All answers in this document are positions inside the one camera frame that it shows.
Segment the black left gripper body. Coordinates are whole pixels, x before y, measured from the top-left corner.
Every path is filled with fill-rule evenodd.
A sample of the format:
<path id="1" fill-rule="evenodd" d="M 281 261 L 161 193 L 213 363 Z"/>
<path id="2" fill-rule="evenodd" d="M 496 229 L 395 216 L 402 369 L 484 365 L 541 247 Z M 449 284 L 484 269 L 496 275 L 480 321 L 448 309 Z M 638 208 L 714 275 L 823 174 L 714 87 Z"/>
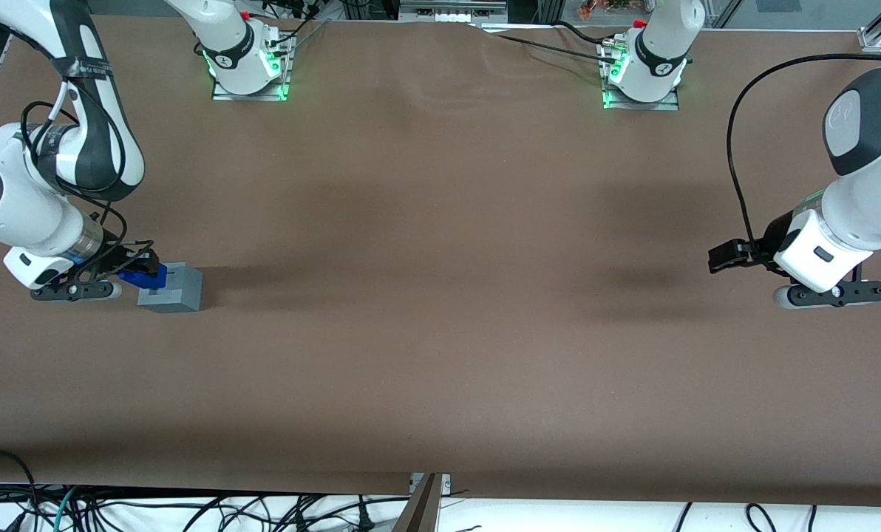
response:
<path id="1" fill-rule="evenodd" d="M 775 260 L 776 253 L 783 247 L 793 218 L 792 212 L 786 212 L 768 223 L 763 236 L 759 239 L 759 259 L 765 269 L 779 276 L 788 276 Z"/>

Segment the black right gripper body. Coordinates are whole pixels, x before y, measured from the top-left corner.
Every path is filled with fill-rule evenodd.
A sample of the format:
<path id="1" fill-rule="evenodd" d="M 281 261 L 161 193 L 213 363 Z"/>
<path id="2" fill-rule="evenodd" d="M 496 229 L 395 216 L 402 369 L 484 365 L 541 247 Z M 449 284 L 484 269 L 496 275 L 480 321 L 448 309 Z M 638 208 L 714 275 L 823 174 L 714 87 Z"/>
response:
<path id="1" fill-rule="evenodd" d="M 116 270 L 126 266 L 126 260 L 137 251 L 135 245 L 110 245 L 100 249 L 96 257 L 83 263 L 77 272 L 79 282 L 104 282 L 114 276 Z"/>

